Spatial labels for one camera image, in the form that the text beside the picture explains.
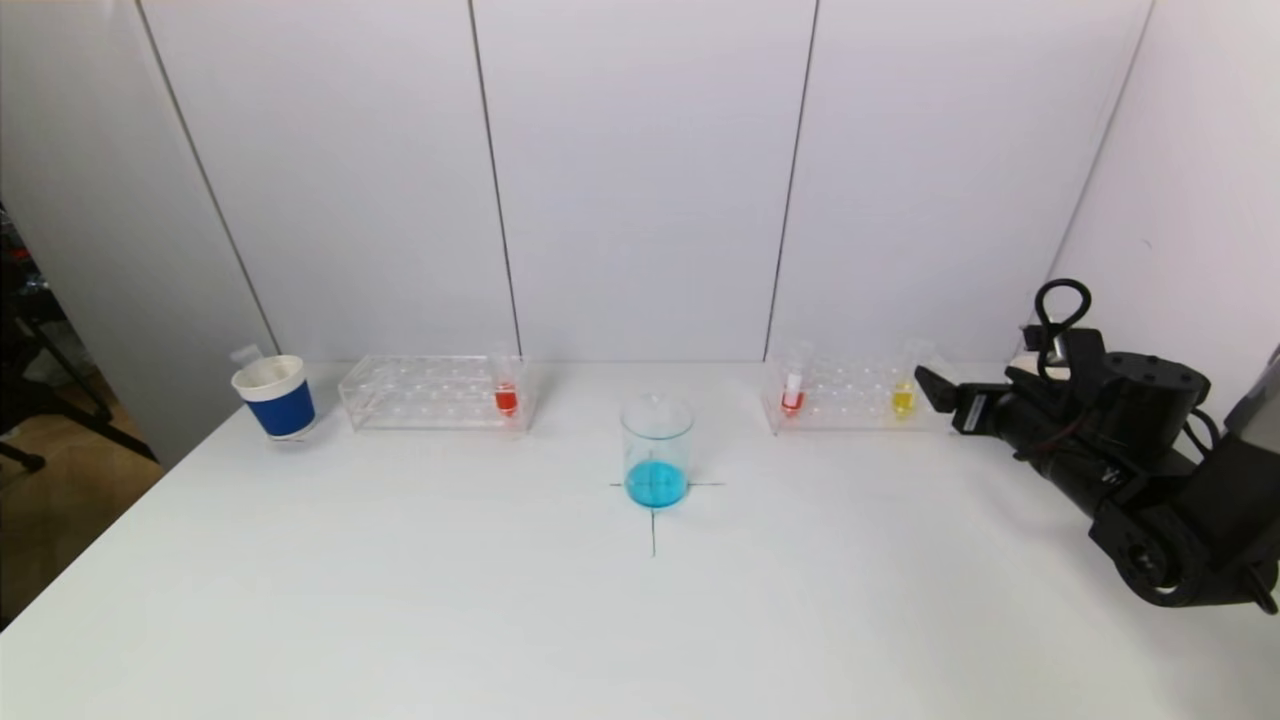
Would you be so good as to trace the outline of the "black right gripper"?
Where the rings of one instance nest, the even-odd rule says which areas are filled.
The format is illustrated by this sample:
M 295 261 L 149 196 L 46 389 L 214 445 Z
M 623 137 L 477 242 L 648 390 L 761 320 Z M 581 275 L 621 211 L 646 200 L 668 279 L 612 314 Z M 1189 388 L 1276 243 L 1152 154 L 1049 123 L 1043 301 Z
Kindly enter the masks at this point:
M 1041 380 L 956 387 L 925 365 L 915 366 L 914 379 L 936 413 L 954 413 L 959 434 L 1000 439 L 1019 461 L 1029 462 L 1061 445 L 1061 404 Z

